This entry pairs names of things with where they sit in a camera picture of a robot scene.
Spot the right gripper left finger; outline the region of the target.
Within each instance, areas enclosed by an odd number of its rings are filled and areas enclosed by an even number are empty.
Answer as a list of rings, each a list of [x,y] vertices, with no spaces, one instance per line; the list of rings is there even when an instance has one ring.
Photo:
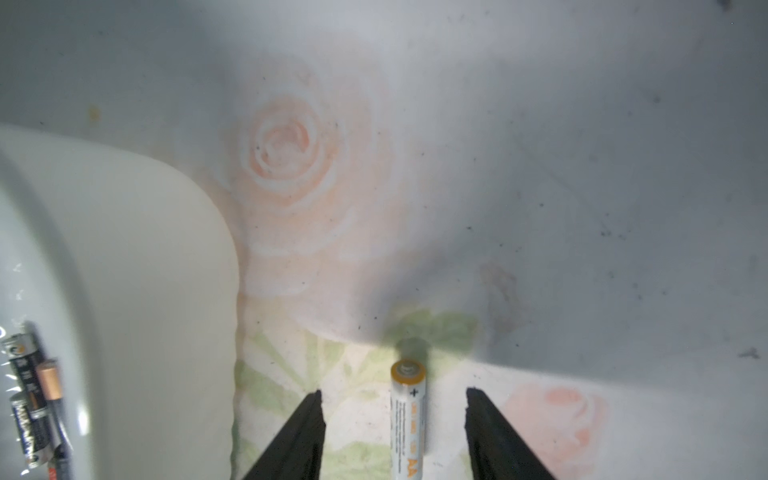
[[[245,480],[318,480],[326,423],[322,393],[308,394],[244,475]]]

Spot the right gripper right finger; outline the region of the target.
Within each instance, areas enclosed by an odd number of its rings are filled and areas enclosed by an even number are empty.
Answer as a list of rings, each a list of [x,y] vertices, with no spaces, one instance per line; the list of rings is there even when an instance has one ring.
[[[554,480],[490,398],[466,390],[465,432],[475,480]]]

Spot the white orange AA battery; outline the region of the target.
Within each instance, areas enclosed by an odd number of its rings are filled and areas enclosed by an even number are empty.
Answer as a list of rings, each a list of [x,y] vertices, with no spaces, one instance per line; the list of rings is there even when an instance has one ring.
[[[426,369],[420,362],[402,359],[392,365],[390,447],[394,480],[423,478],[426,385]]]

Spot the white plastic storage box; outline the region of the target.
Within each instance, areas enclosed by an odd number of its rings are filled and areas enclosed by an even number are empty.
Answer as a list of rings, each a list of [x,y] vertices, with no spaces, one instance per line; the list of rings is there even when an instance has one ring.
[[[237,255],[150,157],[1,128],[1,321],[56,358],[77,479],[226,479]]]

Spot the black silver AAA battery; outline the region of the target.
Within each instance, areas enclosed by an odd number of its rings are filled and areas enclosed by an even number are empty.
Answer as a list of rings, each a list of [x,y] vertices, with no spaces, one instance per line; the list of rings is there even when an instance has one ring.
[[[53,440],[47,410],[34,413],[23,393],[12,395],[10,405],[26,467],[34,469],[46,466],[53,458]]]
[[[47,400],[37,374],[37,367],[45,357],[31,333],[19,333],[2,341],[10,365],[18,378],[22,392],[27,400],[27,408],[34,419],[47,413]]]

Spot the floral table mat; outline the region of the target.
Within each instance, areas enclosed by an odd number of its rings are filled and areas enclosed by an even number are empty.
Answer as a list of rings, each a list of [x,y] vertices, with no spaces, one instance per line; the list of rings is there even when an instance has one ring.
[[[558,479],[767,475],[763,1],[5,1],[1,122],[192,180],[237,255],[231,475],[428,479],[482,389]]]

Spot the black copper Duracell AA battery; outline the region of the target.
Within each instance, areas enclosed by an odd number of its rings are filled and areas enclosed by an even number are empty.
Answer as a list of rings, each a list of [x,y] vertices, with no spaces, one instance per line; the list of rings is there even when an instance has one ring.
[[[55,359],[49,359],[43,361],[36,367],[36,372],[40,381],[40,385],[49,405],[56,432],[60,438],[60,441],[64,444],[65,449],[71,453],[73,447],[68,434],[65,412],[64,412],[64,395],[61,385],[58,363]]]

